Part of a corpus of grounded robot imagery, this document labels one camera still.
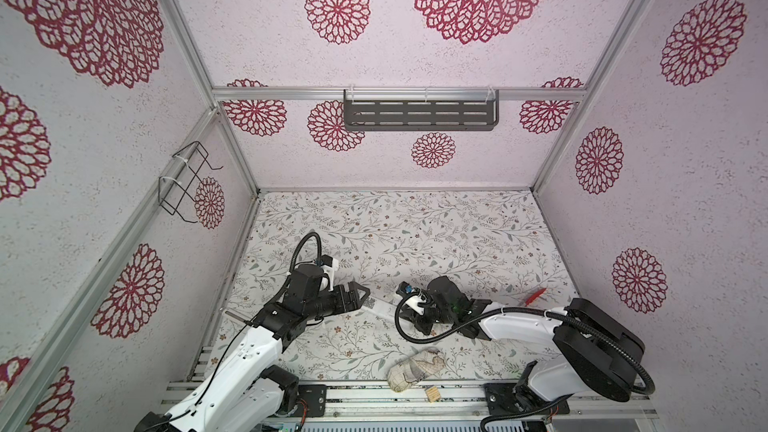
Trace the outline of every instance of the leaf pattern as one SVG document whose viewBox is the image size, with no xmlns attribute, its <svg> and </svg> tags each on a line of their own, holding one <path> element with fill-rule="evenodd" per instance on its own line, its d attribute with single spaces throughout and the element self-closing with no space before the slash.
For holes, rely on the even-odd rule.
<svg viewBox="0 0 768 432">
<path fill-rule="evenodd" d="M 340 260 L 337 284 L 356 280 L 394 302 L 401 281 L 426 286 L 447 275 L 468 296 L 518 305 L 541 288 L 537 308 L 567 305 L 576 291 L 530 192 L 272 192 L 264 195 L 227 307 L 253 316 L 280 288 L 293 248 L 310 230 L 323 253 Z M 312 258 L 312 240 L 301 260 Z M 214 356 L 242 324 L 222 321 Z M 437 325 L 435 332 L 448 328 Z M 406 323 L 404 329 L 418 335 Z M 523 341 L 473 341 L 459 334 L 436 344 L 444 379 L 508 379 L 531 360 L 559 354 Z M 336 315 L 308 327 L 279 365 L 302 380 L 386 379 L 391 366 L 430 346 L 400 338 L 369 312 Z M 210 364 L 207 373 L 213 371 Z"/>
</svg>

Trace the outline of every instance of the enclosure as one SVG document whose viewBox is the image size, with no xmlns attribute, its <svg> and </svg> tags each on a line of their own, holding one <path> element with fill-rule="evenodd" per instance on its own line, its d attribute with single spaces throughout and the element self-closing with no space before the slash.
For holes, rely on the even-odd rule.
<svg viewBox="0 0 768 432">
<path fill-rule="evenodd" d="M 550 430 L 763 428 L 766 4 L 2 0 L 0 430 L 165 413 L 309 231 L 375 298 L 447 275 L 512 306 L 583 297 L 635 332 L 655 394 L 574 396 Z M 347 127 L 382 100 L 495 122 Z M 560 354 L 437 346 L 434 404 L 386 386 L 422 348 L 364 310 L 279 364 L 329 386 L 308 430 L 476 430 L 483 384 Z"/>
</svg>

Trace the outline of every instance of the floral tablecloth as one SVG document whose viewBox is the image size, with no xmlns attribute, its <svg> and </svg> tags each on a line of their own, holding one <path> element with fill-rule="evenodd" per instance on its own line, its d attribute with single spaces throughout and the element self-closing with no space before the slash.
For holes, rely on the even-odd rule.
<svg viewBox="0 0 768 432">
<path fill-rule="evenodd" d="M 227 307 L 252 316 L 283 283 L 293 249 L 314 230 L 338 258 L 337 284 L 356 280 L 391 299 L 400 281 L 426 286 L 446 274 L 472 298 L 518 305 L 567 305 L 576 296 L 530 192 L 272 192 L 263 197 Z M 310 240 L 301 258 L 312 258 Z M 223 319 L 208 374 L 240 323 Z M 405 330 L 418 332 L 407 324 Z M 527 362 L 558 354 L 523 341 L 455 334 L 434 344 L 446 354 L 444 379 L 516 378 Z M 303 380 L 385 379 L 391 366 L 427 346 L 398 336 L 370 312 L 328 317 L 307 328 L 280 366 Z"/>
</svg>

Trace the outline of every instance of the robotic arm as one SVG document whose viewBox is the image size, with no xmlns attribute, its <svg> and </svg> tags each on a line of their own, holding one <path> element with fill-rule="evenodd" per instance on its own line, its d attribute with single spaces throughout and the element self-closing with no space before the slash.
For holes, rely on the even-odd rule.
<svg viewBox="0 0 768 432">
<path fill-rule="evenodd" d="M 603 397 L 626 402 L 632 392 L 651 394 L 654 382 L 640 365 L 643 342 L 590 301 L 575 298 L 565 308 L 542 311 L 510 307 L 489 300 L 473 300 L 447 276 L 432 280 L 421 290 L 402 282 L 402 300 L 395 312 L 401 336 L 417 344 L 430 344 L 456 332 L 481 340 L 512 338 L 557 346 L 562 356 L 533 361 L 507 394 L 501 406 L 509 412 L 491 420 L 523 418 L 545 413 L 572 394 L 594 390 Z M 400 318 L 413 322 L 429 336 L 435 323 L 453 327 L 429 338 L 414 338 L 402 330 Z M 634 385 L 637 376 L 645 386 Z"/>
<path fill-rule="evenodd" d="M 309 237 L 317 240 L 317 260 L 294 267 Z M 343 285 L 333 286 L 338 261 L 321 255 L 320 236 L 314 232 L 302 239 L 291 265 L 281 290 L 245 321 L 243 330 L 247 330 L 235 352 L 223 358 L 212 375 L 165 416 L 149 412 L 134 432 L 249 432 L 264 418 L 275 413 L 288 415 L 296 408 L 299 379 L 274 363 L 308 321 L 356 311 L 370 290 L 356 282 L 348 284 L 349 291 Z"/>
</svg>

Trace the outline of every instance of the black wire rack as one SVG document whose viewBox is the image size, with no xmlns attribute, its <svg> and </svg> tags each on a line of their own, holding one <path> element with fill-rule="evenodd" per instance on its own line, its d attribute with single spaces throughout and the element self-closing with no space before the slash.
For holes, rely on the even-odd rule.
<svg viewBox="0 0 768 432">
<path fill-rule="evenodd" d="M 188 157 L 184 157 L 185 153 L 189 152 Z M 202 161 L 200 161 L 200 164 L 197 166 L 197 168 L 193 168 L 190 166 L 190 161 L 198 156 L 202 157 Z M 168 176 L 160 176 L 158 177 L 158 204 L 160 207 L 162 207 L 166 212 L 171 214 L 172 216 L 179 216 L 181 217 L 181 220 L 188 222 L 189 224 L 197 224 L 197 220 L 187 220 L 184 218 L 184 216 L 181 215 L 181 212 L 179 211 L 179 206 L 181 205 L 181 202 L 184 200 L 184 197 L 189 197 L 192 202 L 195 202 L 194 197 L 189 194 L 189 188 L 192 187 L 192 184 L 194 183 L 194 180 L 197 179 L 198 182 L 202 182 L 203 179 L 200 178 L 199 172 L 200 169 L 203 168 L 203 166 L 208 166 L 211 170 L 221 170 L 224 168 L 222 167 L 213 167 L 210 162 L 208 162 L 208 151 L 206 150 L 205 146 L 203 146 L 200 141 L 194 141 L 190 142 L 186 146 L 182 147 L 178 151 L 176 151 L 175 154 L 173 154 L 173 158 L 177 158 L 184 162 L 184 168 L 182 169 L 189 169 L 192 171 L 193 177 L 190 178 L 189 183 L 184 186 L 179 180 L 178 176 L 181 175 L 181 172 L 179 172 L 179 175 L 177 177 L 168 177 Z M 166 181 L 170 180 L 171 184 L 166 193 L 162 194 L 162 188 L 163 184 L 165 184 Z M 174 190 L 174 188 L 178 187 L 181 190 L 181 197 L 179 197 L 179 200 L 173 204 L 171 202 L 168 202 L 167 197 L 170 195 L 170 193 Z"/>
</svg>

